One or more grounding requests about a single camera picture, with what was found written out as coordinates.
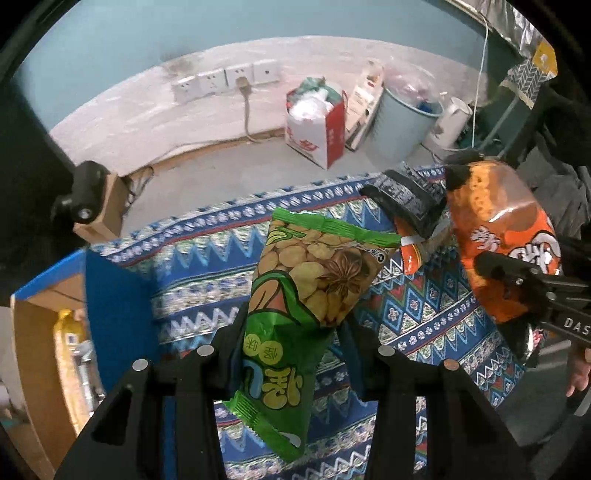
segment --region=white wire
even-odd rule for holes
[[[484,69],[484,57],[486,56],[486,44],[488,43],[488,20],[482,13],[480,16],[484,20],[486,27],[486,35],[484,37],[484,47],[482,47],[482,58],[480,60],[480,71],[478,72],[478,81],[476,82],[476,98],[474,99],[474,114],[472,115],[472,148],[474,148],[474,135],[476,134],[476,107],[478,105],[478,91],[480,90],[480,77],[482,77],[482,70]]]

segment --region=chinese characters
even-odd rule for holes
[[[501,244],[501,239],[495,237],[495,234],[484,226],[475,229],[470,234],[470,240],[481,244],[476,247],[478,250],[488,250],[489,252],[496,252]]]
[[[275,365],[283,357],[283,346],[274,340],[261,342],[256,333],[244,337],[242,351],[248,356],[257,356],[265,365]]]
[[[283,370],[265,369],[265,382],[262,385],[262,402],[273,410],[279,410],[289,404],[296,407],[300,404],[300,389],[303,385],[301,375],[296,369],[286,367]]]

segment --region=red and white paper bag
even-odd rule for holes
[[[345,98],[343,91],[341,101],[326,117],[317,120],[298,120],[288,111],[285,143],[323,169],[329,168],[345,151]]]

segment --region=wooden plank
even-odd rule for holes
[[[57,314],[12,297],[18,373],[30,425],[56,469],[76,439],[61,391],[53,345]]]
[[[119,238],[128,194],[123,180],[115,174],[107,175],[103,209],[91,223],[75,223],[74,233],[90,244]]]

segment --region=white kettle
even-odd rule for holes
[[[433,127],[432,140],[441,148],[452,148],[471,116],[472,109],[464,101],[452,97],[450,104]]]

